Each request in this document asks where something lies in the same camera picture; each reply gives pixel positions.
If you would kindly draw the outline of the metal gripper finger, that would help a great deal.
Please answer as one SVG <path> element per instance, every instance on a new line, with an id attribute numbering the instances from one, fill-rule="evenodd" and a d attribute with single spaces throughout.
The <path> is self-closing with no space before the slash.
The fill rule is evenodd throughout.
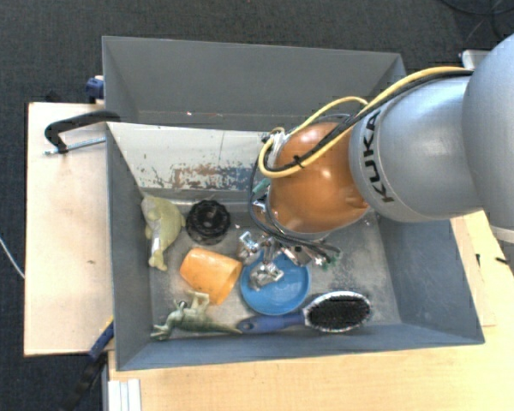
<path id="1" fill-rule="evenodd" d="M 255 241 L 250 231 L 239 236 L 236 244 L 236 256 L 243 265 L 252 264 L 260 253 L 260 244 Z"/>
<path id="2" fill-rule="evenodd" d="M 274 263 L 259 263 L 250 272 L 248 286 L 253 290 L 261 290 L 266 285 L 278 282 L 284 276 Z"/>

